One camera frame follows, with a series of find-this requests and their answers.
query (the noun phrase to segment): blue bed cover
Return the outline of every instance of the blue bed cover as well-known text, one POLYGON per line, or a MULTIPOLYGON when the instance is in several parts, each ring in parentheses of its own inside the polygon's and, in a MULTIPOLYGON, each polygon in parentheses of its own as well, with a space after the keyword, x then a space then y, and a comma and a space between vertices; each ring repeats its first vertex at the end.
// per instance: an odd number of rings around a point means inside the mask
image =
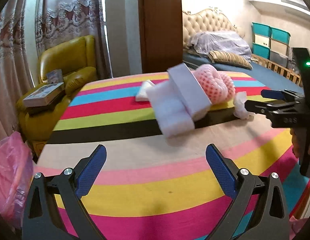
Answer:
POLYGON ((303 88, 297 86, 287 78, 275 73, 274 71, 271 71, 270 69, 267 69, 253 62, 251 62, 253 70, 248 70, 245 68, 234 67, 230 65, 213 64, 209 58, 192 55, 186 52, 183 53, 183 61, 189 68, 196 69, 202 64, 211 64, 217 70, 220 71, 233 71, 233 72, 246 73, 247 75, 258 80, 259 82, 263 83, 265 86, 269 87, 272 90, 288 89, 291 91, 304 94, 303 88))

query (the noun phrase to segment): box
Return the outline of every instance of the box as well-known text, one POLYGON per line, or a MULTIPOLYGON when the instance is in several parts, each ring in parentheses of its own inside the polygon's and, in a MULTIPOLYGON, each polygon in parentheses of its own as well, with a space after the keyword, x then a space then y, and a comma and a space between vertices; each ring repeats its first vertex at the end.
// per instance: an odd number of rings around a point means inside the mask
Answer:
POLYGON ((23 99, 24 106, 46 106, 64 89, 64 83, 56 83, 42 86, 23 99))
POLYGON ((272 29, 268 25, 253 22, 253 32, 271 38, 272 29))
POLYGON ((253 54, 256 54, 257 56, 266 59, 270 59, 270 48, 253 43, 253 54))
POLYGON ((255 34, 255 43, 269 48, 271 45, 271 38, 255 34))
POLYGON ((286 43, 271 39, 271 50, 281 55, 287 55, 288 45, 286 43))
POLYGON ((271 30, 272 30, 272 38, 274 40, 289 44, 289 39, 291 37, 289 32, 274 27, 271 27, 271 30))
POLYGON ((50 71, 46 74, 48 84, 54 84, 54 83, 62 83, 64 82, 63 79, 63 73, 61 69, 55 69, 53 71, 50 71))
POLYGON ((281 54, 271 50, 270 61, 286 68, 287 62, 288 62, 288 57, 286 55, 281 55, 281 54))

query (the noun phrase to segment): air vent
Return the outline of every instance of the air vent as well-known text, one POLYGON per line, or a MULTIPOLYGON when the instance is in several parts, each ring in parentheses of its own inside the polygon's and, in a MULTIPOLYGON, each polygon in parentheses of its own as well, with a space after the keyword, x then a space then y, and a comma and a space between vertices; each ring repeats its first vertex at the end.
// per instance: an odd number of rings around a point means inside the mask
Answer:
POLYGON ((297 6, 297 7, 301 8, 301 9, 304 9, 304 10, 310 12, 310 10, 307 8, 307 6, 301 5, 301 4, 297 3, 297 2, 293 2, 293 1, 290 1, 290 0, 281 0, 281 2, 297 6))

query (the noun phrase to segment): striped pillow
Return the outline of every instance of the striped pillow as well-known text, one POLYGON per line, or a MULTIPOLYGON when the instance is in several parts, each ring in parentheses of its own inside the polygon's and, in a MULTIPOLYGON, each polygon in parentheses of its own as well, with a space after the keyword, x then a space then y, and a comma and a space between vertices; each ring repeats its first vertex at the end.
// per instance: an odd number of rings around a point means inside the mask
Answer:
POLYGON ((213 63, 233 65, 236 67, 242 67, 249 70, 253 69, 252 65, 245 58, 231 52, 211 50, 208 54, 208 57, 213 63))

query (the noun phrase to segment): armchair armrest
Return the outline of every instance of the armchair armrest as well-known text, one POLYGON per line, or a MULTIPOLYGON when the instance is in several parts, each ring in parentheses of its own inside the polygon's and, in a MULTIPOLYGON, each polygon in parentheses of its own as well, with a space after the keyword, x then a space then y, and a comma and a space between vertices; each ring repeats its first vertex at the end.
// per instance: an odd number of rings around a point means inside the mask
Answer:
POLYGON ((88 66, 79 69, 67 76, 65 81, 66 95, 70 96, 77 89, 82 88, 85 84, 97 80, 96 68, 88 66))
POLYGON ((20 99, 18 99, 17 103, 16 103, 16 109, 17 109, 17 113, 20 112, 24 112, 26 111, 26 108, 24 106, 23 100, 25 97, 29 96, 31 93, 35 92, 37 89, 39 89, 40 87, 47 85, 46 83, 40 83, 38 84, 36 87, 32 88, 31 90, 29 90, 26 94, 24 94, 20 99))

